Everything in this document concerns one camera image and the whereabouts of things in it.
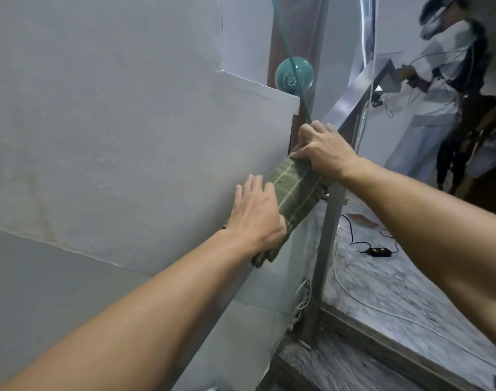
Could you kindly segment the person's left forearm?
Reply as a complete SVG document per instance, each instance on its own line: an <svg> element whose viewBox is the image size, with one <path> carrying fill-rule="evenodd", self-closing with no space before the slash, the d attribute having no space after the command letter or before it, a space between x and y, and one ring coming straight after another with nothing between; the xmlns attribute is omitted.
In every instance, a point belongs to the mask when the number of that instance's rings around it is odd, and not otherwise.
<svg viewBox="0 0 496 391"><path fill-rule="evenodd" d="M240 267L284 234L220 230L56 343L0 391L154 391Z"/></svg>

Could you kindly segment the teal round lamp shade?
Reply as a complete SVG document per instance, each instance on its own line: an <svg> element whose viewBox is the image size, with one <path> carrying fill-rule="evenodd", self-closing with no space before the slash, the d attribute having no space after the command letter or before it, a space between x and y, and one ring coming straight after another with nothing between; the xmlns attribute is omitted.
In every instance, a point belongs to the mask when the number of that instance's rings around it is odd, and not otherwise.
<svg viewBox="0 0 496 391"><path fill-rule="evenodd" d="M302 57L285 59L275 73L275 86L279 91L300 97L306 94L314 82L314 69L309 61Z"/></svg>

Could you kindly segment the green plaid cloth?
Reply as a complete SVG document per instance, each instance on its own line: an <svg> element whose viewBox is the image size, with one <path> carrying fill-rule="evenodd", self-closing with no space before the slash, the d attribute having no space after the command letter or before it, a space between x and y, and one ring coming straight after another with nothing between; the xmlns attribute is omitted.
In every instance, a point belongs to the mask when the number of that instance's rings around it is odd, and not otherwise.
<svg viewBox="0 0 496 391"><path fill-rule="evenodd" d="M250 263L260 268L268 261L273 262L283 246L287 244L294 230L328 193L331 182L317 174L308 160L286 157L273 171L262 177L262 186L274 186L277 208L284 217L286 235L271 249L252 256Z"/></svg>

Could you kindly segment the person's left hand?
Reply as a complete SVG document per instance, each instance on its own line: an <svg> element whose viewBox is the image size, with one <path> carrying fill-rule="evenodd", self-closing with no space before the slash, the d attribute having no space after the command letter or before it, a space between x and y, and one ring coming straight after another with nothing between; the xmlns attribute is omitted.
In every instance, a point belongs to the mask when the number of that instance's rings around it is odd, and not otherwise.
<svg viewBox="0 0 496 391"><path fill-rule="evenodd" d="M241 208L233 208L227 221L226 230L235 235L242 243L249 257L260 251L271 249L273 233L279 222L279 211L274 186L265 183L265 198L260 203L251 202L251 176L244 182L244 204Z"/></svg>

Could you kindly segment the person's right forearm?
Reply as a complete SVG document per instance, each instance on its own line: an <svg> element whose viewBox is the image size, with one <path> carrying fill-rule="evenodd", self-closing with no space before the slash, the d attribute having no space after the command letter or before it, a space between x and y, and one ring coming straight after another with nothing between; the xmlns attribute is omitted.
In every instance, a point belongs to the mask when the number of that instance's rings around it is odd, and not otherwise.
<svg viewBox="0 0 496 391"><path fill-rule="evenodd" d="M340 182L496 346L496 215L359 157Z"/></svg>

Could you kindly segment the person's right hand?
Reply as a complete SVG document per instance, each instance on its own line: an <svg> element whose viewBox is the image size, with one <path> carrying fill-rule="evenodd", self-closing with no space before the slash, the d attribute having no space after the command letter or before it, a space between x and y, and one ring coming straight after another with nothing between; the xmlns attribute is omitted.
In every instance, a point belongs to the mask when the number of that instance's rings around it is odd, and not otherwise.
<svg viewBox="0 0 496 391"><path fill-rule="evenodd" d="M314 158L309 161L313 170L330 181L345 183L359 162L355 150L338 131L332 130L330 124L319 121L303 124L298 131L296 147L306 144L314 145Z"/></svg>

